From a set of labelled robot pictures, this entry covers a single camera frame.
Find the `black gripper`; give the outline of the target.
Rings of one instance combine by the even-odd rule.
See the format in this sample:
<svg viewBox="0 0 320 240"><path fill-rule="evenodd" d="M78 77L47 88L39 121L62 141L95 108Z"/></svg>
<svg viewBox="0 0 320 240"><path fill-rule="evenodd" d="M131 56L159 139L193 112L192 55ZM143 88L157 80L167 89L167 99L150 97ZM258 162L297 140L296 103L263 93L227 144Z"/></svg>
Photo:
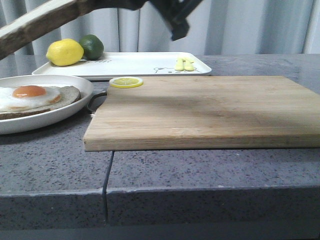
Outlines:
<svg viewBox="0 0 320 240"><path fill-rule="evenodd" d="M146 2L147 0L95 0L94 9L120 8L135 11ZM202 0L150 0L160 15L169 21L172 41L187 36L190 26L186 18L201 2Z"/></svg>

